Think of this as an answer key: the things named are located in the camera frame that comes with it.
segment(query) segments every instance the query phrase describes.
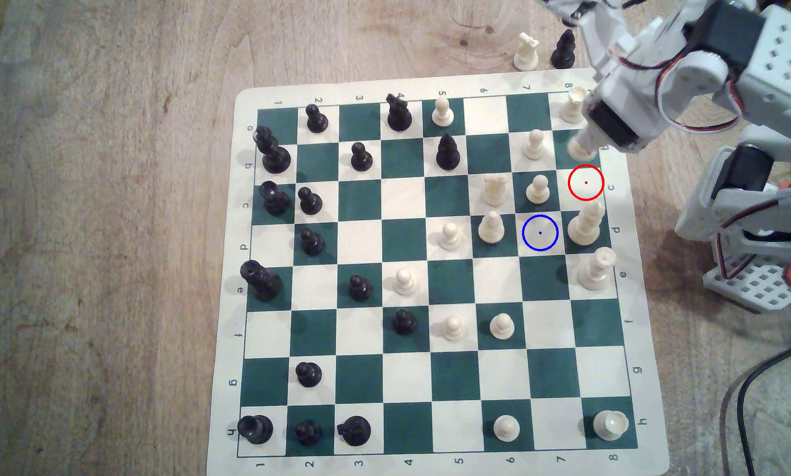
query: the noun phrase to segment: blue circle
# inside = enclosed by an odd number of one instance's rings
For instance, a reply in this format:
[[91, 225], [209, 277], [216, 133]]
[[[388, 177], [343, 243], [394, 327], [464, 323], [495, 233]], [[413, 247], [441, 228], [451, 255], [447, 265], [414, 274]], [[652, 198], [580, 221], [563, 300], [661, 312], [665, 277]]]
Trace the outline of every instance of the blue circle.
[[[538, 218], [538, 217], [542, 217], [544, 219], [548, 219], [551, 222], [551, 224], [555, 225], [555, 240], [553, 242], [551, 242], [551, 244], [548, 245], [546, 248], [534, 248], [533, 246], [531, 246], [530, 243], [528, 243], [528, 238], [525, 238], [525, 229], [528, 228], [528, 223], [530, 223], [531, 220], [533, 220], [535, 218]], [[531, 248], [532, 250], [534, 250], [536, 252], [544, 252], [546, 250], [550, 250], [551, 246], [554, 246], [554, 245], [557, 244], [557, 239], [558, 238], [560, 238], [560, 228], [557, 227], [557, 222], [553, 221], [551, 219], [551, 217], [549, 217], [548, 215], [542, 215], [542, 214], [534, 215], [533, 217], [529, 218], [528, 221], [526, 221], [524, 225], [522, 225], [522, 241], [525, 242], [526, 245], [528, 245], [528, 248]]]

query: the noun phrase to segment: chessboard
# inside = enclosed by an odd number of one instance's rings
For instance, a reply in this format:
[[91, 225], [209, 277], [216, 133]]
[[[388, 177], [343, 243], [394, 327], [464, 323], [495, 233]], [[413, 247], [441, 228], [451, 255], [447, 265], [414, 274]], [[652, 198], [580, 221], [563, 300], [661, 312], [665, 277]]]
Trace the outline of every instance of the chessboard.
[[[541, 474], [655, 475], [669, 466], [660, 382], [645, 297], [634, 203], [624, 154], [602, 147], [586, 164], [567, 153], [585, 125], [559, 111], [574, 86], [594, 87], [591, 70], [533, 71], [314, 86], [248, 89], [236, 99], [225, 225], [209, 476], [263, 474]], [[410, 126], [388, 125], [388, 94], [407, 102]], [[432, 121], [444, 97], [453, 122]], [[306, 106], [328, 118], [307, 128]], [[290, 154], [269, 173], [253, 140], [269, 127]], [[532, 130], [547, 154], [522, 153]], [[451, 171], [436, 163], [449, 134], [461, 155]], [[373, 158], [351, 166], [351, 146]], [[482, 199], [484, 177], [502, 176], [503, 202]], [[548, 178], [549, 198], [534, 204], [526, 189]], [[264, 208], [259, 193], [273, 181], [292, 204]], [[301, 211], [298, 190], [319, 195], [322, 209]], [[584, 205], [606, 210], [595, 243], [567, 236]], [[504, 224], [495, 244], [478, 236], [490, 211]], [[439, 246], [454, 223], [463, 242]], [[320, 234], [324, 250], [308, 256], [299, 234]], [[587, 290], [578, 269], [609, 246], [616, 264], [608, 286]], [[256, 260], [283, 286], [258, 299], [241, 276]], [[396, 292], [408, 269], [418, 287]], [[350, 276], [372, 285], [365, 301], [348, 292]], [[416, 328], [397, 333], [409, 311]], [[506, 313], [509, 339], [490, 320]], [[445, 339], [446, 319], [461, 319], [463, 339]], [[314, 362], [321, 381], [306, 387], [299, 362]], [[627, 430], [605, 440], [595, 415], [622, 412]], [[494, 433], [499, 416], [517, 420], [512, 441]], [[238, 422], [264, 416], [272, 434], [253, 444]], [[369, 439], [351, 446], [337, 427], [369, 422]], [[294, 428], [313, 420], [321, 437], [303, 445]]]

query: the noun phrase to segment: red circle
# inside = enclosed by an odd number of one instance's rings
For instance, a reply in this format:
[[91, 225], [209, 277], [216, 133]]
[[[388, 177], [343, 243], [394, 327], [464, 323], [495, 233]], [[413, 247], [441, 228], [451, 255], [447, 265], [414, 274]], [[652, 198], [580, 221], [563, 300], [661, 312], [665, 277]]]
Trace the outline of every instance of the red circle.
[[[595, 197], [591, 197], [591, 198], [580, 198], [579, 196], [575, 195], [575, 192], [574, 192], [574, 191], [572, 191], [572, 189], [571, 189], [571, 176], [572, 176], [572, 175], [575, 173], [575, 170], [578, 170], [580, 167], [590, 167], [590, 168], [594, 168], [594, 169], [595, 169], [595, 171], [599, 173], [599, 176], [601, 177], [601, 190], [599, 190], [599, 192], [595, 194]], [[573, 197], [575, 197], [576, 199], [578, 199], [578, 200], [581, 200], [581, 201], [590, 201], [590, 200], [595, 200], [596, 198], [598, 198], [598, 197], [599, 197], [599, 195], [601, 195], [601, 192], [602, 192], [602, 191], [604, 191], [604, 174], [602, 174], [601, 170], [599, 170], [599, 168], [598, 168], [598, 167], [595, 167], [594, 165], [590, 165], [590, 164], [583, 164], [583, 165], [579, 165], [578, 167], [575, 167], [575, 168], [573, 168], [573, 169], [571, 170], [571, 172], [569, 173], [569, 181], [568, 181], [568, 186], [569, 186], [569, 192], [570, 192], [570, 193], [571, 193], [571, 195], [572, 195]]]

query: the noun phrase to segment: black cable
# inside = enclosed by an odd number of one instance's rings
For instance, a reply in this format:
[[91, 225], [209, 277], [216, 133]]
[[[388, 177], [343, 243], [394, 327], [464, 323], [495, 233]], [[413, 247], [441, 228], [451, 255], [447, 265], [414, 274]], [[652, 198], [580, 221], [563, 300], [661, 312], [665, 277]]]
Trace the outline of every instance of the black cable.
[[748, 391], [751, 382], [761, 376], [766, 370], [772, 366], [783, 362], [791, 357], [791, 347], [784, 352], [777, 354], [769, 360], [761, 363], [754, 372], [750, 373], [747, 379], [739, 387], [739, 394], [737, 395], [737, 426], [739, 427], [739, 441], [742, 443], [742, 454], [745, 456], [745, 467], [749, 471], [749, 476], [757, 476], [754, 472], [754, 463], [751, 461], [751, 450], [749, 449], [749, 436], [745, 431], [745, 392]]

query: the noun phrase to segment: wood grain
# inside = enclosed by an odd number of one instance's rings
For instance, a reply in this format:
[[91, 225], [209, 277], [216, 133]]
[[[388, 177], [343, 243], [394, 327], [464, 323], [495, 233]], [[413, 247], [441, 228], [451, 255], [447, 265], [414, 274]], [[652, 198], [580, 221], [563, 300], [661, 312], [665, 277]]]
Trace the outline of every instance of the wood grain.
[[[634, 7], [629, 23], [677, 4]], [[0, 474], [204, 472], [238, 92], [511, 71], [522, 30], [548, 68], [563, 29], [526, 0], [10, 2]], [[699, 104], [687, 120], [717, 114]], [[737, 136], [670, 130], [629, 159], [669, 474], [744, 473], [723, 399], [791, 345], [791, 309], [752, 315], [703, 290], [709, 250], [672, 231], [703, 163]], [[759, 473], [791, 475], [791, 359], [748, 411]]]

